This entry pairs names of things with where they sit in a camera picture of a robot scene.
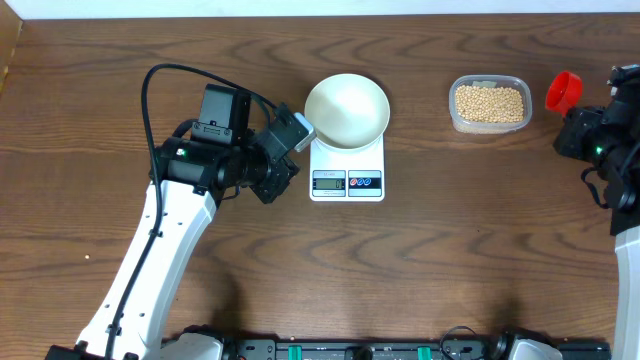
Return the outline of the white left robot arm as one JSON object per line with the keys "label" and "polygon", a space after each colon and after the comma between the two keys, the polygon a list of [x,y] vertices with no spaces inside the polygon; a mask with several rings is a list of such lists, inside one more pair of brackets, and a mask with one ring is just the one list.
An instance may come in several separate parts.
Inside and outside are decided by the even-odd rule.
{"label": "white left robot arm", "polygon": [[227,191],[250,188],[273,202],[298,173],[290,151],[313,126],[284,104],[246,89],[209,84],[200,115],[151,153],[143,213],[101,307],[71,348],[50,359],[234,359],[235,345],[206,330],[163,340],[169,311],[195,245]]}

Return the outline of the red measuring scoop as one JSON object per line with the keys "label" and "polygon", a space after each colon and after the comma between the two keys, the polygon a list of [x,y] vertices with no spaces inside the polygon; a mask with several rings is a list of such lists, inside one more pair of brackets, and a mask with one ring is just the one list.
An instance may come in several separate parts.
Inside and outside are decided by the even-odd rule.
{"label": "red measuring scoop", "polygon": [[545,108],[565,117],[579,102],[582,92],[582,79],[572,72],[563,71],[549,86],[545,97]]}

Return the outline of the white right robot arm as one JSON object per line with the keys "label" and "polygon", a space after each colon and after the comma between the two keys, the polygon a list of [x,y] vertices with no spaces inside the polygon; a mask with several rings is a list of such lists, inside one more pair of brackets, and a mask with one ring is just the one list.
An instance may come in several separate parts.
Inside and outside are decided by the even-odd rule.
{"label": "white right robot arm", "polygon": [[611,101],[605,106],[579,107],[581,78],[563,71],[552,81],[545,108],[559,113],[563,127],[553,147],[564,157],[587,162],[586,181],[595,173],[606,182],[599,192],[585,182],[596,205],[612,211],[618,264],[618,305],[614,359],[639,357],[639,66],[614,66],[607,80]]}

